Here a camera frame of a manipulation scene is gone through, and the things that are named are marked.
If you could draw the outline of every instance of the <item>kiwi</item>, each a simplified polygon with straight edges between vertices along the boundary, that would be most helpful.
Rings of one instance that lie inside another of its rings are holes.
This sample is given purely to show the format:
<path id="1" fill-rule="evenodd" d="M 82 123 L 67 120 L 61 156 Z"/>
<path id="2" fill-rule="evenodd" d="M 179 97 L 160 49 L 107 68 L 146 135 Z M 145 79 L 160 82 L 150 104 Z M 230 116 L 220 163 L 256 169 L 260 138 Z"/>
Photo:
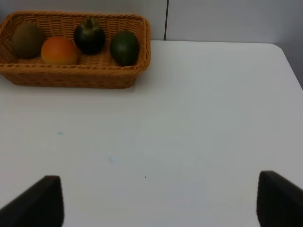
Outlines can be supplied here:
<path id="1" fill-rule="evenodd" d="M 31 22 L 19 25 L 12 37 L 12 47 L 21 58 L 32 58 L 37 56 L 44 42 L 41 28 Z"/>

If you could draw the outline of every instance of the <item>green fruit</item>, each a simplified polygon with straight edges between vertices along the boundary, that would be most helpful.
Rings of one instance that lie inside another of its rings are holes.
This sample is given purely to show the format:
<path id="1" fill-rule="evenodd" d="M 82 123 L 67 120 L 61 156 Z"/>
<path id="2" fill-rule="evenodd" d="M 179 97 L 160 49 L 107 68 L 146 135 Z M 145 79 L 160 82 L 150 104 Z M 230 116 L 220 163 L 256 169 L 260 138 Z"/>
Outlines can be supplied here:
<path id="1" fill-rule="evenodd" d="M 12 47 L 22 58 L 37 56 L 44 42 L 42 30 L 34 23 L 24 22 L 19 25 L 12 37 Z"/>
<path id="2" fill-rule="evenodd" d="M 136 64 L 139 50 L 138 39 L 130 31 L 119 32 L 112 38 L 110 43 L 110 53 L 121 66 Z"/>

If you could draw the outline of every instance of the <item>white table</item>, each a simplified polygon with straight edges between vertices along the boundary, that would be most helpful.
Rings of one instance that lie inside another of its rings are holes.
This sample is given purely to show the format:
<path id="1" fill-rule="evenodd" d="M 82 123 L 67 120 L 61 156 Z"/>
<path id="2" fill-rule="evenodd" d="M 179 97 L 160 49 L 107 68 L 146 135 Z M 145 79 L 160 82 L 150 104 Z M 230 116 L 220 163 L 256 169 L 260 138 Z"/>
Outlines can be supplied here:
<path id="1" fill-rule="evenodd" d="M 261 170 L 303 187 L 303 92 L 271 44 L 153 41 L 127 90 L 0 81 L 0 207 L 60 175 L 65 227 L 257 227 Z"/>

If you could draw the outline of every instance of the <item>wicker basket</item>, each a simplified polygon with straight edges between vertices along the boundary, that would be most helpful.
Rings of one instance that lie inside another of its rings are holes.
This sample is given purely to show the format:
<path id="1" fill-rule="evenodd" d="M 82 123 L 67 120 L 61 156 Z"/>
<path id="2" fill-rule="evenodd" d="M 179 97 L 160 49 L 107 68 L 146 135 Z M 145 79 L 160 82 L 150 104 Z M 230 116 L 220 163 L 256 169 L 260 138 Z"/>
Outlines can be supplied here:
<path id="1" fill-rule="evenodd" d="M 18 58 L 11 47 L 16 27 L 24 21 L 40 26 L 45 38 L 59 35 L 73 40 L 76 26 L 88 16 L 99 21 L 106 33 L 106 44 L 96 55 L 80 54 L 77 65 L 48 65 L 41 56 Z M 140 53 L 134 66 L 120 67 L 109 52 L 111 38 L 119 31 L 136 34 Z M 8 15 L 0 25 L 0 74 L 16 85 L 46 87 L 130 87 L 137 76 L 146 70 L 151 59 L 151 32 L 148 21 L 137 15 L 85 14 L 65 12 L 20 11 Z"/>

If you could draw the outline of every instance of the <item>orange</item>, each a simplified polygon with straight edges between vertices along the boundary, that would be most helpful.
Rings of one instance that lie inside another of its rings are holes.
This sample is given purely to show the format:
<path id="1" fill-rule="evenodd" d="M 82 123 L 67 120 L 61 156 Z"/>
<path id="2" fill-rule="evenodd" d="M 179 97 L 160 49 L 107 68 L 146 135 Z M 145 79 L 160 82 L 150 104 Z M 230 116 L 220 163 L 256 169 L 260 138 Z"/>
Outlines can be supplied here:
<path id="1" fill-rule="evenodd" d="M 78 50 L 67 37 L 53 36 L 44 42 L 41 57 L 46 64 L 74 65 L 78 61 Z"/>

